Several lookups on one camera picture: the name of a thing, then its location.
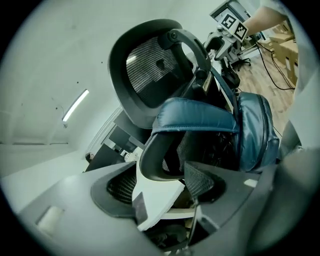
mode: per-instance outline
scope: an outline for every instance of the white sleeve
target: white sleeve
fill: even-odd
[[[288,16],[286,8],[277,0],[260,0],[260,5],[273,9],[282,15]]]

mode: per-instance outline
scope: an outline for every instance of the black mesh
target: black mesh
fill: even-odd
[[[208,133],[187,131],[176,134],[175,141],[171,144],[162,162],[163,170],[172,175],[183,173],[185,161],[202,161],[206,151],[205,143]]]
[[[136,172],[123,172],[114,177],[106,187],[111,196],[118,201],[132,205],[132,193],[137,183]]]
[[[194,161],[237,170],[232,139],[233,135],[228,132],[177,132],[162,168],[170,175],[181,175],[185,161]]]
[[[204,173],[187,165],[184,170],[184,182],[190,194],[196,198],[209,191],[214,186],[214,180]]]
[[[172,51],[162,49],[158,37],[140,44],[129,54],[126,71],[135,92],[150,108],[162,104],[185,83]]]

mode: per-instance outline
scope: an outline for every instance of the wooden floor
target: wooden floor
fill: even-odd
[[[263,59],[276,85],[280,88],[288,88],[284,78],[274,66],[270,54],[263,53]],[[276,63],[286,75],[285,66],[277,60]],[[280,90],[276,88],[268,76],[260,55],[251,58],[251,66],[245,64],[240,68],[240,71],[235,71],[239,75],[239,88],[243,92],[263,95],[269,101],[273,116],[273,126],[282,135],[288,121],[286,110],[293,103],[294,90]]]

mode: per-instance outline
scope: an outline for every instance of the mesh backrest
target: mesh backrest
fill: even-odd
[[[135,92],[150,108],[158,107],[185,83],[175,56],[159,46],[158,37],[131,51],[126,71]]]
[[[232,140],[233,135],[228,132],[180,132],[167,151],[162,168],[171,175],[181,175],[185,161],[195,161],[237,170]]]
[[[162,168],[171,174],[182,174],[185,161],[201,162],[205,153],[207,132],[181,132],[167,151]]]

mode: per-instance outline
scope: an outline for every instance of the white wall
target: white wall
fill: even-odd
[[[80,174],[87,167],[88,162],[74,151],[8,175],[0,184],[12,210],[18,213],[59,180]]]
[[[209,33],[214,32],[217,27],[217,22],[210,13],[225,2],[225,0],[176,0],[166,17],[179,22],[183,29],[190,31],[204,43]]]
[[[74,151],[69,145],[0,144],[0,178]]]
[[[86,148],[119,106],[108,73],[112,46],[130,28],[165,18],[174,3],[47,0],[21,26],[0,69],[0,140],[10,142],[7,137],[19,136],[47,142],[53,134],[53,141],[67,140],[76,151],[64,151],[59,157],[51,152],[57,157],[51,160],[49,152],[33,155],[16,150],[3,155],[5,169],[11,169],[1,185],[15,212],[60,179],[87,168]],[[67,110],[84,89],[89,95],[64,128],[60,105]],[[28,156],[36,160],[27,161]]]

